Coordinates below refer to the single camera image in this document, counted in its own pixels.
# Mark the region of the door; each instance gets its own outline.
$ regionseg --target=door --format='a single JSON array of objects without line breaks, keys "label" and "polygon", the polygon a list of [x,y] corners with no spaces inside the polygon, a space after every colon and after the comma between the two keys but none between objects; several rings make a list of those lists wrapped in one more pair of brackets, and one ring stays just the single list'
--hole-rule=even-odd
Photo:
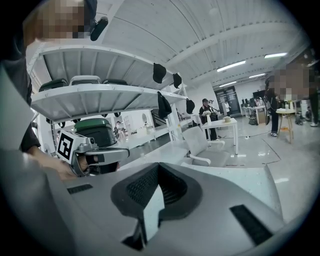
[{"label": "door", "polygon": [[217,90],[215,92],[215,95],[216,95],[216,99],[218,101],[220,113],[227,115],[227,113],[225,113],[225,111],[224,111],[226,108],[223,106],[223,104],[225,104],[225,100],[227,100],[227,102],[230,106],[230,114],[231,115],[241,112],[240,107],[239,107],[237,93],[236,93],[234,86],[231,86],[231,87],[228,87],[225,89],[221,89],[221,90]]},{"label": "door", "polygon": [[232,88],[228,88],[226,89],[226,97],[227,97],[227,101],[230,108],[230,114],[237,114],[240,113],[240,108],[239,108],[239,102],[238,102],[238,97],[237,97],[237,93],[233,87]]}]

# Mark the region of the pants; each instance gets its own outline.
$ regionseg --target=pants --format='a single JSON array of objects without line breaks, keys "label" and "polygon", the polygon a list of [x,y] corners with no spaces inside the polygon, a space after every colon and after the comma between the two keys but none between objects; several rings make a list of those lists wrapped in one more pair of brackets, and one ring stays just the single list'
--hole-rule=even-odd
[{"label": "pants", "polygon": [[[210,119],[211,119],[211,121],[216,121],[216,119],[218,119],[218,115],[216,115],[216,117],[210,116]],[[216,129],[211,128],[209,130],[210,130],[210,140],[215,141],[217,139]],[[206,136],[206,139],[208,139],[207,129],[205,129],[205,136]]]},{"label": "pants", "polygon": [[310,105],[311,105],[311,111],[313,115],[313,122],[315,124],[318,123],[319,120],[319,113],[318,113],[318,93],[315,92],[309,96],[310,99]]},{"label": "pants", "polygon": [[[216,129],[215,128],[211,128],[209,130],[210,130],[210,140],[211,141],[215,141],[217,139]],[[208,139],[207,129],[205,130],[205,136],[206,136],[206,139]]]},{"label": "pants", "polygon": [[279,125],[279,114],[277,114],[276,111],[273,109],[270,109],[270,114],[271,114],[271,122],[272,122],[271,132],[274,134],[277,134],[278,125]]}]

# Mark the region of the wooden stool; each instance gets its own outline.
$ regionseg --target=wooden stool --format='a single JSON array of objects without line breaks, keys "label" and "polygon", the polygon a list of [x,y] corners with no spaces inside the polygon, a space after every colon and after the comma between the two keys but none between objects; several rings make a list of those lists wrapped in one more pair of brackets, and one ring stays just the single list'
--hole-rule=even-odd
[{"label": "wooden stool", "polygon": [[295,112],[296,111],[294,109],[288,109],[286,111],[279,111],[279,110],[276,111],[276,113],[278,113],[281,116],[280,126],[279,126],[279,131],[278,131],[278,136],[277,137],[279,138],[283,115],[286,115],[287,119],[288,119],[288,125],[289,125],[290,144],[292,143],[292,140],[294,139],[294,131],[293,131],[293,126],[292,126],[292,121],[291,121],[291,114],[293,114]]}]

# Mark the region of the floor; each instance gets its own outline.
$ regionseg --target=floor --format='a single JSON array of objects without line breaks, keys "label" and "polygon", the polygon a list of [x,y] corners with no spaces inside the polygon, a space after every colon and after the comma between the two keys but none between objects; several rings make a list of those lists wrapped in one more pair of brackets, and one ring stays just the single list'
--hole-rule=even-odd
[{"label": "floor", "polygon": [[144,155],[150,153],[151,151],[154,151],[155,149],[163,146],[164,144],[167,144],[170,142],[169,134],[162,135],[158,137],[156,140],[151,140],[150,142],[147,142],[141,146],[137,146],[135,148],[130,149],[130,156],[122,160],[120,162],[120,166],[124,166],[138,158],[143,157]]},{"label": "floor", "polygon": [[[268,165],[278,190],[283,219],[290,222],[308,212],[320,187],[320,127],[310,127],[293,123],[294,139],[289,143],[289,133],[281,131],[279,138],[270,136],[269,125],[250,125],[245,117],[237,117],[239,154],[235,155],[233,130],[231,127],[216,129],[224,137],[224,149],[231,156],[227,166],[231,168],[251,168]],[[283,119],[282,126],[288,126]],[[127,164],[170,141],[169,135],[159,137],[132,149]]]}]

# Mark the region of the cable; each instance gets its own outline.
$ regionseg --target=cable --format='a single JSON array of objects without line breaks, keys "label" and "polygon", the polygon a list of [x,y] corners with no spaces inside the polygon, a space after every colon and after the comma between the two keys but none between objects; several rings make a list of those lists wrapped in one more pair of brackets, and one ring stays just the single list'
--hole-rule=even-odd
[{"label": "cable", "polygon": [[[239,136],[238,138],[251,138],[251,137],[254,137],[254,136],[258,136],[258,135],[262,135],[262,134],[268,134],[268,133],[271,133],[271,130],[270,131],[267,131],[267,132],[263,132],[263,133],[260,133],[260,134],[255,134],[255,135],[251,135],[251,136]],[[233,139],[234,137],[224,137],[223,139]]]}]

